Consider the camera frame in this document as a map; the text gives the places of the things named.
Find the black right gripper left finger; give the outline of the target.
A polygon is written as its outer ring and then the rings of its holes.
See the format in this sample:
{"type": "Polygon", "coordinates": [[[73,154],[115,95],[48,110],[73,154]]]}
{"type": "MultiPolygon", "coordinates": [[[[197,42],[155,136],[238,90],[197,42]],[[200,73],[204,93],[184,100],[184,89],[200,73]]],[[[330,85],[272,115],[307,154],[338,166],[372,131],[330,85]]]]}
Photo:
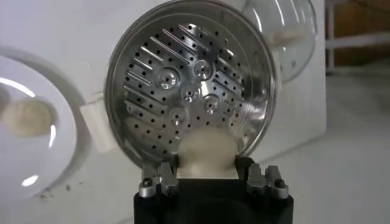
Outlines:
{"type": "Polygon", "coordinates": [[[144,164],[138,195],[142,198],[154,197],[157,194],[157,187],[160,186],[160,192],[163,195],[175,196],[179,191],[179,180],[176,177],[178,165],[178,155],[165,158],[157,167],[144,164]]]}

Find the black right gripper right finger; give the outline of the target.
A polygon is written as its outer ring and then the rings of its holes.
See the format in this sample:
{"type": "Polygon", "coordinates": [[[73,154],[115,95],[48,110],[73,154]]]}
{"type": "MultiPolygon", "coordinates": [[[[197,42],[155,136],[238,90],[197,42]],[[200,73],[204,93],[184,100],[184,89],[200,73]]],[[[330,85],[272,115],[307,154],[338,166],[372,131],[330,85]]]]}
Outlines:
{"type": "Polygon", "coordinates": [[[289,186],[282,178],[278,166],[268,166],[262,173],[260,165],[252,158],[237,156],[235,169],[238,178],[246,183],[249,194],[269,195],[276,199],[289,197],[289,186]]]}

